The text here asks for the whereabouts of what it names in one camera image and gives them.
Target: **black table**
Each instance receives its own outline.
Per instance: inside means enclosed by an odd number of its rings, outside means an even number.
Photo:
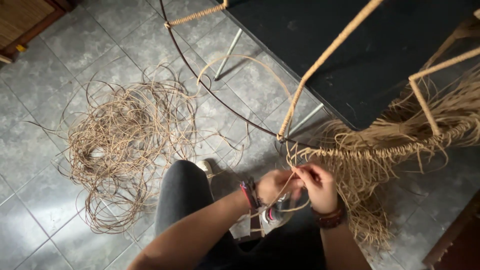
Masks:
[[[366,3],[230,0],[224,12],[300,80]],[[306,87],[351,129],[365,129],[479,7],[478,0],[385,0]]]

